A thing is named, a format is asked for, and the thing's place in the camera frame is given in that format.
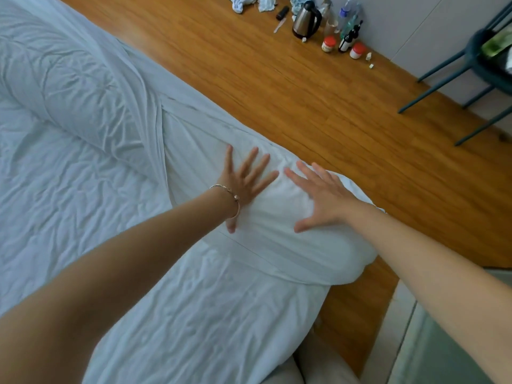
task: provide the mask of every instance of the bracelet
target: bracelet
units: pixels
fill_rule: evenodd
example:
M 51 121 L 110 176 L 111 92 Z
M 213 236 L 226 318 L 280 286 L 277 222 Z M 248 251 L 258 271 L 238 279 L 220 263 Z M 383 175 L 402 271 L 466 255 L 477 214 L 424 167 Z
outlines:
M 236 194 L 233 194 L 233 190 L 231 190 L 229 187 L 226 187 L 222 184 L 214 184 L 213 186 L 211 186 L 210 188 L 214 188 L 214 187 L 222 187 L 224 190 L 226 190 L 228 193 L 230 193 L 231 195 L 233 195 L 233 198 L 234 198 L 234 201 L 237 203 L 238 205 L 238 210 L 237 210 L 237 213 L 234 215 L 234 217 L 231 217 L 231 218 L 228 218 L 228 219 L 233 219 L 233 218 L 236 218 L 238 217 L 238 214 L 240 214 L 240 197 Z

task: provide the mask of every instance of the electric kettle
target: electric kettle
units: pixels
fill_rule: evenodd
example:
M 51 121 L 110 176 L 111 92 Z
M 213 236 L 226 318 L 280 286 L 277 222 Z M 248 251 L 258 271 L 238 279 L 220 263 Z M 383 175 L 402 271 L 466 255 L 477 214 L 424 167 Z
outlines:
M 318 31 L 321 22 L 322 13 L 317 9 L 314 1 L 306 1 L 293 22 L 293 34 L 297 38 L 309 39 Z

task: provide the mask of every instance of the chair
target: chair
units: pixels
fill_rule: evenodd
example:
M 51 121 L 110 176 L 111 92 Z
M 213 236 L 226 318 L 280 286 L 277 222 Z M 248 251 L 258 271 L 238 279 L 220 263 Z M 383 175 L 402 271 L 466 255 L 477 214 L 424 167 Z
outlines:
M 463 109 L 466 109 L 471 104 L 478 101 L 480 98 L 485 96 L 487 93 L 494 89 L 501 90 L 502 92 L 512 96 L 512 76 L 507 74 L 505 71 L 499 69 L 495 64 L 491 63 L 487 58 L 485 58 L 481 53 L 481 47 L 482 44 L 487 42 L 490 38 L 492 38 L 496 32 L 493 31 L 494 28 L 504 19 L 506 18 L 510 13 L 512 12 L 512 1 L 501 10 L 490 22 L 487 24 L 485 28 L 483 28 L 480 31 L 477 31 L 469 40 L 467 43 L 467 46 L 464 50 L 456 53 L 451 58 L 446 59 L 443 63 L 439 64 L 438 66 L 434 67 L 432 70 L 428 71 L 426 74 L 420 76 L 418 78 L 417 82 L 421 82 L 423 79 L 431 76 L 433 73 L 441 70 L 443 67 L 451 64 L 452 62 L 456 61 L 462 56 L 464 57 L 465 64 L 464 66 L 451 74 L 450 76 L 446 77 L 439 83 L 436 83 L 434 86 L 432 86 L 430 89 L 425 91 L 425 93 L 421 94 L 418 98 L 415 100 L 409 102 L 406 106 L 401 108 L 398 113 L 403 113 L 406 109 L 410 108 L 417 102 L 421 101 L 423 98 L 425 98 L 428 95 L 431 95 L 433 92 L 438 90 L 439 88 L 443 87 L 448 82 L 454 80 L 458 76 L 464 74 L 469 69 L 472 69 L 476 75 L 478 75 L 481 79 L 483 79 L 485 82 L 489 83 L 489 87 L 485 88 L 483 91 L 478 93 L 476 96 L 471 98 L 468 102 L 464 103 L 462 105 Z M 512 22 L 512 19 L 510 19 L 506 24 L 503 26 L 507 26 Z M 494 116 L 491 118 L 488 122 L 486 122 L 481 127 L 475 129 L 473 132 L 471 132 L 469 135 L 463 137 L 459 141 L 455 143 L 456 146 L 461 145 L 463 142 L 469 140 L 473 136 L 477 135 L 478 133 L 482 132 L 484 129 L 489 128 L 494 123 L 498 122 L 505 116 L 512 113 L 512 106 L 508 109 L 505 109 L 502 113 Z

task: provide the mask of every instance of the white duvet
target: white duvet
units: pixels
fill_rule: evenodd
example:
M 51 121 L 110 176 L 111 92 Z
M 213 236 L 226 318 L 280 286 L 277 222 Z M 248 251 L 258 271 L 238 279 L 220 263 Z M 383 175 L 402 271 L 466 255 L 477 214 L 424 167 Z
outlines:
M 235 163 L 254 145 L 269 169 L 297 159 L 58 0 L 0 0 L 0 137 L 0 314 L 214 184 L 227 143 Z M 294 234 L 311 209 L 279 178 L 116 324 L 85 382 L 259 383 L 375 258 L 348 227 Z

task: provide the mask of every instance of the red lid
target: red lid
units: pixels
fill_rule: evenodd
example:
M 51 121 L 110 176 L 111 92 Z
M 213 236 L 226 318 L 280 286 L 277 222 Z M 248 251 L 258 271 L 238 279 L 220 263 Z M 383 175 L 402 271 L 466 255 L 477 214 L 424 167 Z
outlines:
M 362 53 L 366 51 L 366 46 L 361 42 L 357 42 L 354 44 L 354 47 L 352 47 L 352 51 L 356 54 L 362 55 Z
M 326 46 L 329 46 L 329 47 L 334 47 L 336 45 L 336 39 L 334 38 L 334 36 L 328 36 L 326 37 L 323 42 L 325 43 Z

